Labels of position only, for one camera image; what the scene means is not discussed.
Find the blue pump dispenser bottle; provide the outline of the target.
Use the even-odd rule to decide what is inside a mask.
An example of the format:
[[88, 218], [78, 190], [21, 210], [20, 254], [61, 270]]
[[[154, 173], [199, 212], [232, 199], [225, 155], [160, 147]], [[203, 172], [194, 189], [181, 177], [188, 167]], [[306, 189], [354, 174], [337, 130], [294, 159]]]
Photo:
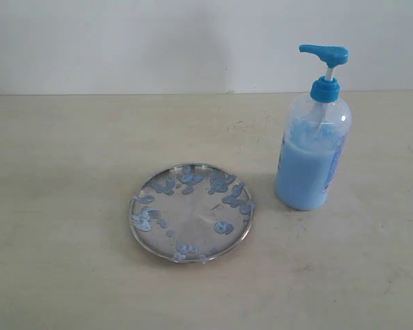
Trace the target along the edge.
[[299, 46], [326, 64], [310, 91], [294, 99], [282, 135], [275, 193], [296, 210], [314, 210], [327, 200], [329, 187], [350, 132], [352, 114], [340, 95], [335, 68], [348, 62], [342, 46]]

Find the round steel plate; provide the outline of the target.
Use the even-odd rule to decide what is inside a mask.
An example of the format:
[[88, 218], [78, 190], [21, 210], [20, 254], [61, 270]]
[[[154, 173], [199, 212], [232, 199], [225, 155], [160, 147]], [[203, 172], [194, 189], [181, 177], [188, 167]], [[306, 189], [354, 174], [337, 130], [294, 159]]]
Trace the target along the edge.
[[146, 181], [129, 205], [129, 226], [146, 251], [174, 263], [207, 263], [241, 243], [255, 201], [221, 168], [177, 164]]

